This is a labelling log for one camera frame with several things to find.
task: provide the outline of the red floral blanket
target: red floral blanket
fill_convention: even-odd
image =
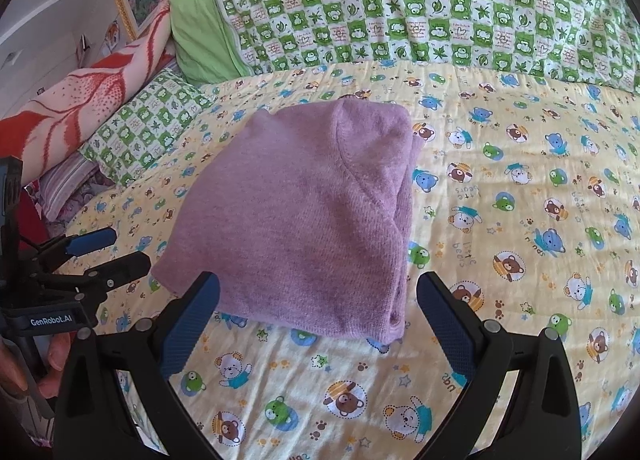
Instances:
[[[0,120],[0,157],[23,161],[22,185],[65,160],[171,59],[168,0],[155,14],[140,38],[71,72],[16,116]]]

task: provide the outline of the white wall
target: white wall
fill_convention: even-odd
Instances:
[[[76,42],[85,34],[97,59],[104,33],[117,15],[113,0],[12,0],[0,18],[0,119],[76,68]]]

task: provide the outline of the green checkered quilt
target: green checkered quilt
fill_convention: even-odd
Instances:
[[[256,73],[410,59],[640,93],[624,0],[218,0]]]
[[[117,184],[128,186],[171,148],[203,108],[212,105],[169,69],[153,78],[80,148]]]

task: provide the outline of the yellow bed sheet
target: yellow bed sheet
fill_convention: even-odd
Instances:
[[[633,96],[410,62],[278,72],[203,91],[215,106],[175,151],[129,188],[96,197],[69,226],[77,233],[111,225],[118,241],[67,272],[136,249],[154,262],[199,172],[260,107],[275,113],[344,94],[395,101],[424,139],[414,173],[404,338],[390,345],[335,340],[217,313],[171,383],[223,458],[413,458],[463,382],[415,301],[426,270],[436,270],[482,319],[513,332],[559,331],[575,376],[584,458],[595,449],[640,378]],[[170,299],[152,277],[136,281],[110,293],[97,331],[126,330]],[[478,447],[494,436],[513,383],[508,377]],[[135,419],[157,441],[126,374],[121,384]],[[349,385],[361,404],[345,418],[323,401]],[[404,426],[409,410],[417,420]]]

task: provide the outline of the screw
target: screw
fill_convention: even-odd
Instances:
[[[552,341],[555,341],[559,337],[558,332],[554,328],[545,328],[545,336]]]
[[[136,330],[138,330],[139,332],[146,332],[153,326],[153,324],[154,322],[151,321],[151,319],[149,319],[148,317],[145,317],[144,319],[140,319],[136,323]]]
[[[495,319],[487,319],[484,322],[484,328],[492,334],[497,334],[502,326]]]
[[[83,326],[81,329],[78,330],[76,337],[84,341],[85,339],[88,339],[90,335],[91,335],[91,329],[87,328],[86,326]]]

